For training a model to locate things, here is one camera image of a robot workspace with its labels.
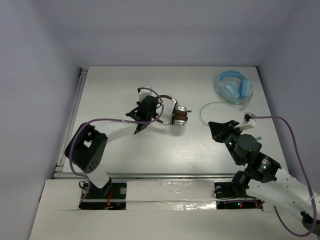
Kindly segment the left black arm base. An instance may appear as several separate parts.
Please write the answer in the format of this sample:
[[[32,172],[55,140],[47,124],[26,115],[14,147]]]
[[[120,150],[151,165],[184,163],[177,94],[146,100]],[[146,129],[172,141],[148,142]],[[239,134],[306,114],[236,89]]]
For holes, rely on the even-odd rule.
[[[112,179],[110,178],[107,184],[98,188],[91,182],[85,182],[81,180],[78,185],[83,190],[80,202],[82,203],[86,199],[106,199],[112,191]]]

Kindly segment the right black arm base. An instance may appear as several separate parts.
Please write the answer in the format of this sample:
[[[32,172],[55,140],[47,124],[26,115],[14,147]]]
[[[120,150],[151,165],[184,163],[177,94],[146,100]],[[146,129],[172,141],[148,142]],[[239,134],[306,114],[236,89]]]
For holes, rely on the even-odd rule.
[[[215,182],[212,196],[218,200],[234,200],[237,198],[248,198],[246,185],[234,182]]]

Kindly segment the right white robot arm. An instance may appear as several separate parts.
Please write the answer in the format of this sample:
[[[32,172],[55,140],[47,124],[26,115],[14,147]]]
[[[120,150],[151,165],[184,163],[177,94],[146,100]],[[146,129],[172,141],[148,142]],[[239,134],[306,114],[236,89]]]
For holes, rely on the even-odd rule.
[[[301,220],[307,233],[320,234],[320,195],[313,191],[309,179],[301,183],[279,162],[261,152],[262,144],[243,130],[254,127],[255,118],[243,124],[231,120],[225,123],[210,121],[208,127],[212,139],[227,148],[234,163],[244,166],[231,183],[231,192],[238,197],[250,196],[261,199],[274,209],[282,208]]]

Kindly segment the brown silver headphones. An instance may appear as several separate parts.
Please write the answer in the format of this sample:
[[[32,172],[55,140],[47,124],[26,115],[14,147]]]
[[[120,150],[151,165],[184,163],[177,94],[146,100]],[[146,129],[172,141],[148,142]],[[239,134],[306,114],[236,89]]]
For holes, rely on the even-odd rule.
[[[162,94],[159,96],[160,99],[168,99],[174,103],[173,110],[171,112],[170,121],[163,121],[158,119],[157,122],[162,125],[176,125],[176,126],[184,126],[188,121],[188,113],[191,113],[191,109],[187,109],[187,107],[182,106],[178,103],[178,101],[170,95]]]

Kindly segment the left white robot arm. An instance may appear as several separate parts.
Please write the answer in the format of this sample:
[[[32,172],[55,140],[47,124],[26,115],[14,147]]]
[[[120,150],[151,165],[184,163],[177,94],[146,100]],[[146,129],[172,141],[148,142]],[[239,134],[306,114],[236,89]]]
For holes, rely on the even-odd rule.
[[[155,119],[157,108],[162,106],[160,97],[148,95],[137,107],[125,114],[125,118],[107,120],[97,119],[80,125],[67,145],[64,155],[70,164],[75,164],[89,180],[88,191],[106,197],[111,193],[112,179],[101,165],[106,145],[125,136],[135,135],[147,128]]]

